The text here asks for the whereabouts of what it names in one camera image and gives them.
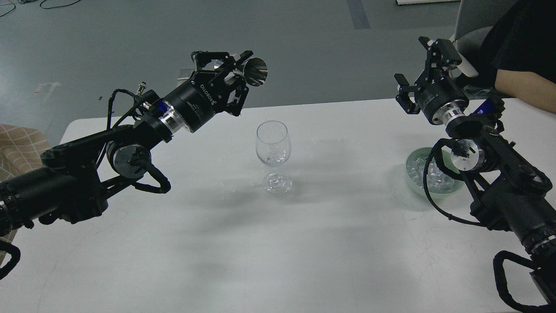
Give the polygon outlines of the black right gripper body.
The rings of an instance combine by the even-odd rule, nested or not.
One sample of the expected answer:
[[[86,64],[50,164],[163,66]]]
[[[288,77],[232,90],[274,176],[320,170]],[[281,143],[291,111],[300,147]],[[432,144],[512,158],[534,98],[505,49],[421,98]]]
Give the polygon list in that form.
[[[469,106],[469,99],[448,74],[441,70],[423,70],[415,81],[415,109],[423,113],[432,125],[441,125],[449,119],[445,114],[455,110],[462,114]]]

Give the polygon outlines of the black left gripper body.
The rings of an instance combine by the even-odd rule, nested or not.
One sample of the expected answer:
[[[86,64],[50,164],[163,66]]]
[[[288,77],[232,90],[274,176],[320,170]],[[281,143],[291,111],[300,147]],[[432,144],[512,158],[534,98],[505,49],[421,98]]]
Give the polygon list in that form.
[[[167,127],[198,131],[218,113],[225,113],[227,83],[195,83],[187,79],[167,95]]]

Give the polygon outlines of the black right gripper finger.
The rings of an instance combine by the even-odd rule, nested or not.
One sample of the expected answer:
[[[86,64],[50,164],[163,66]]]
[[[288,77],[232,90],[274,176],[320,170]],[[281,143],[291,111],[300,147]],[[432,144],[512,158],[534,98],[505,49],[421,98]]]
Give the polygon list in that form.
[[[398,94],[395,97],[397,103],[399,103],[405,113],[413,115],[419,114],[421,109],[415,101],[410,99],[410,93],[420,92],[423,87],[423,82],[417,80],[414,84],[409,84],[409,81],[407,81],[403,74],[395,74],[394,79],[398,84]]]
[[[427,50],[423,76],[446,77],[462,64],[463,59],[451,41],[443,38],[431,40],[428,37],[419,37],[418,40]]]

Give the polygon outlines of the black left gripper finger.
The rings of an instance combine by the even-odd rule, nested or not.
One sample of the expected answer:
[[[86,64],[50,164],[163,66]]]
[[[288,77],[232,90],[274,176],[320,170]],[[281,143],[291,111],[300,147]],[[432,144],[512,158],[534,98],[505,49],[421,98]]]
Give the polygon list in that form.
[[[195,83],[254,83],[254,52],[195,51],[191,54]]]
[[[238,117],[241,115],[249,88],[243,77],[231,77],[226,83],[228,85],[224,92],[224,112]]]

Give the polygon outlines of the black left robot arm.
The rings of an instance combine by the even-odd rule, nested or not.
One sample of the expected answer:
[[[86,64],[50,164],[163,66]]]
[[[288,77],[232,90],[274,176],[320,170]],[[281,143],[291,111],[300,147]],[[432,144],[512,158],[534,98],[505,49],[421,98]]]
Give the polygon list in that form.
[[[50,148],[40,155],[40,168],[2,181],[1,235],[31,229],[35,220],[76,224],[101,216],[109,198],[129,186],[155,194],[171,190],[151,150],[178,130],[194,133],[218,113],[238,117],[249,87],[260,87],[268,75],[266,63],[249,50],[195,51],[191,59],[191,75],[164,97],[153,90],[132,95],[124,117],[133,117],[133,124],[111,125],[110,110],[106,130]]]

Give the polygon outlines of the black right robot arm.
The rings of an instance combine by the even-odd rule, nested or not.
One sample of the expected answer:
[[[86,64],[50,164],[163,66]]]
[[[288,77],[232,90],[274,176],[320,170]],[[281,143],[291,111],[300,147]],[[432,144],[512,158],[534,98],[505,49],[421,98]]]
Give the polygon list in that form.
[[[493,258],[495,286],[508,307],[522,313],[555,311],[555,209],[545,196],[552,189],[550,179],[514,150],[515,143],[502,137],[504,101],[491,95],[473,113],[466,115],[469,99],[451,77],[464,58],[452,42],[419,37],[427,56],[424,70],[411,84],[395,74],[395,99],[407,114],[423,113],[432,125],[445,126],[447,138],[431,148],[425,168],[432,161],[453,180],[462,181],[473,201],[465,220],[437,207],[449,220],[489,230],[513,232],[528,258],[500,251]],[[504,261],[527,269],[546,304],[526,305],[509,293]]]

